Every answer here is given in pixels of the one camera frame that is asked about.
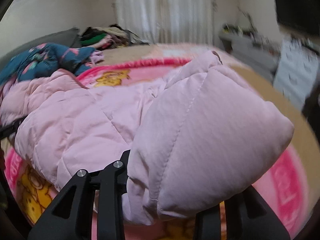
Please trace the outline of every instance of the white curtain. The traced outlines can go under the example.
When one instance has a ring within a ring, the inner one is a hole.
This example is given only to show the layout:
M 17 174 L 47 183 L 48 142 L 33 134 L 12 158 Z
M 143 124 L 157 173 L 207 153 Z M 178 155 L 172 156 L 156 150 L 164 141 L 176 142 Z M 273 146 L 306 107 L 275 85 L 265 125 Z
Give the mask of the white curtain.
M 213 44 L 213 0 L 116 0 L 117 20 L 151 43 Z

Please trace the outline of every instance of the television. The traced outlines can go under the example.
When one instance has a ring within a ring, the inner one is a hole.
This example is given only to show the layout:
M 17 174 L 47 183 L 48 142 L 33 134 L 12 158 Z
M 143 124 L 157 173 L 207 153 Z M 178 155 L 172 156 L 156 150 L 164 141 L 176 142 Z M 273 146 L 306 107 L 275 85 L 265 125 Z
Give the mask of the television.
M 320 36 L 320 22 L 305 0 L 276 0 L 278 23 L 311 36 Z

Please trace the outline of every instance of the gray cushion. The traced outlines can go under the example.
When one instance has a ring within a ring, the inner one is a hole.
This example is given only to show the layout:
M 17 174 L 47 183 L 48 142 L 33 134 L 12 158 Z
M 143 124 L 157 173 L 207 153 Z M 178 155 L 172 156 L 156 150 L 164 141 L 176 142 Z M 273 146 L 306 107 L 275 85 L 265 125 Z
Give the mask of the gray cushion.
M 0 58 L 0 70 L 2 70 L 11 60 L 12 57 L 18 55 L 19 53 L 24 52 L 25 50 L 31 49 L 39 44 L 46 42 L 53 42 L 61 45 L 65 45 L 71 48 L 80 48 L 81 43 L 79 40 L 79 29 L 72 28 L 70 30 L 52 33 L 28 43 L 21 45 L 20 47 L 8 52 L 6 55 Z

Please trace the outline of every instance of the pink puffer jacket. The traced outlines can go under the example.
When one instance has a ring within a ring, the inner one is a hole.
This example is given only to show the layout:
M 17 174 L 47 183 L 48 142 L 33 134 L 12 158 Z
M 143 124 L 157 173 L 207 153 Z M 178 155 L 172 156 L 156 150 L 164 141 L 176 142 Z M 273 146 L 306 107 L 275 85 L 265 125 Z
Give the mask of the pink puffer jacket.
M 132 149 L 126 221 L 189 217 L 241 192 L 277 160 L 293 125 L 207 52 L 165 78 L 83 88 L 66 71 L 20 82 L 1 123 L 28 115 L 14 147 L 60 190 Z

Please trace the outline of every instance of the white wall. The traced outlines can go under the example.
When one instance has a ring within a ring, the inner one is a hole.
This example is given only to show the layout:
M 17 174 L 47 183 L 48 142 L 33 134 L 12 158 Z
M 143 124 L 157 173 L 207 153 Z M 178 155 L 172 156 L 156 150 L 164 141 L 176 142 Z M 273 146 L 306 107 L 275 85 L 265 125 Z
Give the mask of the white wall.
M 0 57 L 50 33 L 114 22 L 112 0 L 14 0 L 0 22 Z
M 289 33 L 299 34 L 278 25 L 275 0 L 239 0 L 239 5 L 243 11 L 251 14 L 258 32 L 272 41 L 281 42 L 284 36 Z M 239 24 L 247 26 L 248 21 L 244 16 L 241 16 Z
M 214 22 L 214 45 L 223 48 L 219 39 L 219 32 L 225 23 L 236 24 L 238 13 L 238 0 L 215 0 L 216 11 L 213 16 Z

